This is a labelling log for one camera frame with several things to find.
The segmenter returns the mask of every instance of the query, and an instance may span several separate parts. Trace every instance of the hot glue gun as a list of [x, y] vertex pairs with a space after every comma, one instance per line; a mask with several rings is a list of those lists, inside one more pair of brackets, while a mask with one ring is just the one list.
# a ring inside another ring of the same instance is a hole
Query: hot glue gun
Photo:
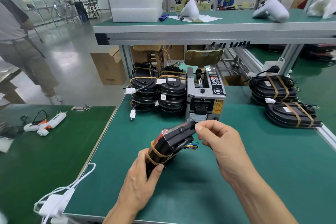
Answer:
[[30, 131], [37, 131], [37, 134], [40, 136], [46, 136], [49, 133], [49, 129], [55, 128], [64, 118], [67, 116], [66, 112], [60, 112], [55, 117], [53, 117], [50, 121], [39, 123], [36, 125], [33, 125], [32, 123], [29, 123], [23, 127], [23, 130], [26, 132]]

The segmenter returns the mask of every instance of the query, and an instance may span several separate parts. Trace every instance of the white foam box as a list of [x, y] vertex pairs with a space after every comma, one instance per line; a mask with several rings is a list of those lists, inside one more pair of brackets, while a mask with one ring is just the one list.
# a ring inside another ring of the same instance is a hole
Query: white foam box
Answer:
[[112, 8], [111, 12], [113, 22], [157, 22], [162, 8]]
[[112, 9], [115, 8], [156, 8], [162, 7], [163, 0], [109, 0]]

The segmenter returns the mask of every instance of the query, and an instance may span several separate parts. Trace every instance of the blue marker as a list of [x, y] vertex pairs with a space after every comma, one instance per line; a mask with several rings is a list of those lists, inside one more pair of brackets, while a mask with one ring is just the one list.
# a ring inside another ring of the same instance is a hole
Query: blue marker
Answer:
[[159, 21], [164, 21], [168, 16], [169, 14], [162, 15], [161, 17], [159, 17]]

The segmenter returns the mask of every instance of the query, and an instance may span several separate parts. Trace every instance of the khaki pants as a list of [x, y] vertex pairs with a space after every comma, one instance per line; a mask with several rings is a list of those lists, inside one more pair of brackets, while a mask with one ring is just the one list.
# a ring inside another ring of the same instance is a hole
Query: khaki pants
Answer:
[[45, 58], [27, 40], [13, 44], [0, 43], [0, 56], [4, 61], [25, 72], [34, 84], [41, 86], [45, 93], [48, 94], [58, 86]]

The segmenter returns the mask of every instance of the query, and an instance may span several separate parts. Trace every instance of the hand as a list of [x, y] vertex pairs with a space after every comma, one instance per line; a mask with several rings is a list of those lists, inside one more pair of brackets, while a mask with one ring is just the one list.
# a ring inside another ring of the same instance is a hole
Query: hand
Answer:
[[139, 151], [138, 157], [128, 170], [124, 184], [121, 187], [117, 204], [137, 214], [145, 207], [152, 197], [155, 186], [163, 170], [163, 164], [154, 168], [147, 180], [145, 156], [147, 149]]
[[215, 153], [221, 175], [227, 182], [255, 171], [237, 130], [217, 120], [197, 123], [195, 129], [198, 139], [204, 140], [203, 144]]

